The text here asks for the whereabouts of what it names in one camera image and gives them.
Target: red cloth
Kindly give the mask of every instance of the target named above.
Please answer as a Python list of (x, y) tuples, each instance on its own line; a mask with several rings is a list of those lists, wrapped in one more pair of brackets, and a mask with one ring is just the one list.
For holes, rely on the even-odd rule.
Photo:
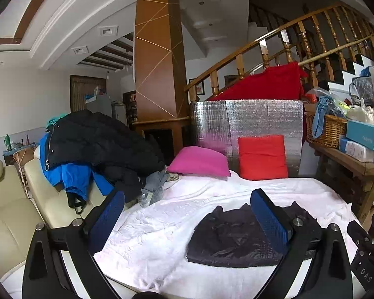
[(238, 138), (240, 176), (246, 180), (288, 178), (283, 135)]
[(304, 93), (301, 77), (307, 77), (307, 74), (297, 62), (268, 67), (263, 73), (250, 75), (207, 100), (299, 100)]

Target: black jacket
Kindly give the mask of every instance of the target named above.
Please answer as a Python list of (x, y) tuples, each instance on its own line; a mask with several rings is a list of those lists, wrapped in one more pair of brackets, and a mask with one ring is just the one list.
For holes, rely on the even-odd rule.
[(149, 176), (165, 165), (158, 145), (100, 112), (73, 112), (48, 130), (46, 169), (65, 163), (88, 164), (124, 191), (126, 202), (141, 194), (139, 176)]
[[(290, 219), (299, 217), (306, 224), (317, 223), (295, 201), (283, 209)], [(314, 252), (309, 248), (305, 258), (312, 257)], [(187, 250), (188, 262), (224, 268), (277, 265), (281, 258), (248, 204), (230, 211), (217, 206), (196, 226)]]

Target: silver insulation panel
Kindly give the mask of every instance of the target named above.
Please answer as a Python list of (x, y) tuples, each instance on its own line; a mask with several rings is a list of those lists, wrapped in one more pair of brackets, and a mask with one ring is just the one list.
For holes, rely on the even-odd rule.
[(196, 145), (226, 155), (230, 170), (239, 168), (238, 137), (284, 135), (288, 176), (298, 175), (303, 107), (292, 100), (192, 102)]

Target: white blanket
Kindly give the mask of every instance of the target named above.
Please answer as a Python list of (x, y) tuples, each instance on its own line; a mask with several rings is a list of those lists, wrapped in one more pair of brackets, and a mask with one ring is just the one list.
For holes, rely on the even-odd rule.
[[(188, 242), (196, 225), (220, 205), (224, 211), (250, 203), (251, 192), (262, 188), (274, 204), (296, 201), (322, 227), (336, 223), (342, 231), (350, 261), (357, 247), (347, 235), (356, 218), (332, 189), (311, 178), (247, 181), (231, 177), (183, 176), (166, 190), (164, 199), (146, 208), (124, 211), (104, 249), (95, 259), (107, 276), (141, 290), (155, 289), (185, 298), (253, 298), (274, 266), (219, 268), (190, 263)], [(304, 261), (287, 298), (296, 296), (309, 267)]]

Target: pink pillow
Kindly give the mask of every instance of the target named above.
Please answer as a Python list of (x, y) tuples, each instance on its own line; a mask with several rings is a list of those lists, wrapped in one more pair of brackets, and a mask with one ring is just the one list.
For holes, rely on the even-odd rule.
[(184, 147), (168, 167), (169, 172), (203, 176), (231, 176), (227, 157), (209, 148)]

